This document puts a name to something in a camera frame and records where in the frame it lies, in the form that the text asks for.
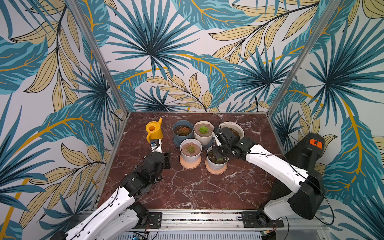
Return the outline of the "white pot pink soil succulent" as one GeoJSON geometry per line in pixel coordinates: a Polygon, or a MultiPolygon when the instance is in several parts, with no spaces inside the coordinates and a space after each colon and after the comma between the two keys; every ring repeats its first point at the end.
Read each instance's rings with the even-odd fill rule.
{"type": "Polygon", "coordinates": [[[180,150],[180,163],[185,169],[192,170],[200,165],[202,145],[198,140],[184,140],[180,145],[180,150]]]}

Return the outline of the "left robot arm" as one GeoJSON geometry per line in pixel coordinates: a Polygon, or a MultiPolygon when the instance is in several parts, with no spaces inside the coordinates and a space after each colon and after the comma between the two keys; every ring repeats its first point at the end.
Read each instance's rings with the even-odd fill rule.
{"type": "Polygon", "coordinates": [[[57,231],[52,240],[113,240],[124,231],[147,221],[149,211],[139,202],[170,169],[170,154],[152,152],[126,175],[111,197],[85,220],[67,232],[57,231]]]}

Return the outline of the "white ribbed pot green succulent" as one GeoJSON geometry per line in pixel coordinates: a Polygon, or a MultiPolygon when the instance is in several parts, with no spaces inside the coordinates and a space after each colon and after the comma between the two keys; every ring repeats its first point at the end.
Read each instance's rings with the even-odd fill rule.
{"type": "Polygon", "coordinates": [[[214,126],[208,121],[200,121],[194,125],[194,136],[203,147],[210,145],[213,141],[214,126]]]}

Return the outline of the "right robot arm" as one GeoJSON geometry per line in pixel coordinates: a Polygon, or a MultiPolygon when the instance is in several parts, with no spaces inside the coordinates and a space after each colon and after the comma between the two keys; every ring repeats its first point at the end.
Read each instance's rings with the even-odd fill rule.
{"type": "Polygon", "coordinates": [[[228,127],[218,129],[214,138],[216,145],[212,151],[216,158],[240,158],[263,169],[290,191],[260,206],[255,217],[243,217],[244,221],[255,221],[257,226],[266,228],[282,217],[298,215],[307,220],[315,217],[325,198],[321,174],[292,165],[284,156],[268,152],[250,138],[239,139],[228,127]]]}

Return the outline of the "large white round pot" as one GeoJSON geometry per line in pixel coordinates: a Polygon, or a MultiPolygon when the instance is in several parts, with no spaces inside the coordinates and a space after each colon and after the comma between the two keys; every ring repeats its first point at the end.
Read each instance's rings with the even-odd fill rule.
{"type": "Polygon", "coordinates": [[[240,140],[245,136],[243,128],[240,125],[238,125],[238,124],[236,124],[234,122],[224,122],[224,123],[221,123],[220,124],[220,128],[224,128],[224,127],[228,127],[230,129],[233,129],[234,131],[236,131],[238,133],[238,136],[239,136],[240,140]]]}

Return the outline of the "yellow watering can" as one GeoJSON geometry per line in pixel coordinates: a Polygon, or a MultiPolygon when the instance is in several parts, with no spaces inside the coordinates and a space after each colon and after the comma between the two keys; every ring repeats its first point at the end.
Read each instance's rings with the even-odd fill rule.
{"type": "Polygon", "coordinates": [[[159,118],[159,120],[149,122],[146,125],[146,131],[147,131],[147,142],[150,144],[151,140],[162,140],[163,139],[163,132],[162,132],[162,122],[163,118],[159,118]]]}

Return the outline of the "white pot dark soil succulent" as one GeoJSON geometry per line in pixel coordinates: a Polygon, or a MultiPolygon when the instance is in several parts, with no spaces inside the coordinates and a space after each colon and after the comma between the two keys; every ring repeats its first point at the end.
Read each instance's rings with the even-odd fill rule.
{"type": "Polygon", "coordinates": [[[210,152],[213,150],[213,147],[214,146],[211,146],[207,150],[207,153],[206,153],[207,159],[205,161],[206,168],[213,175],[221,175],[227,170],[229,159],[226,158],[226,160],[221,164],[217,164],[211,161],[211,159],[209,158],[209,155],[210,155],[210,152]]]}

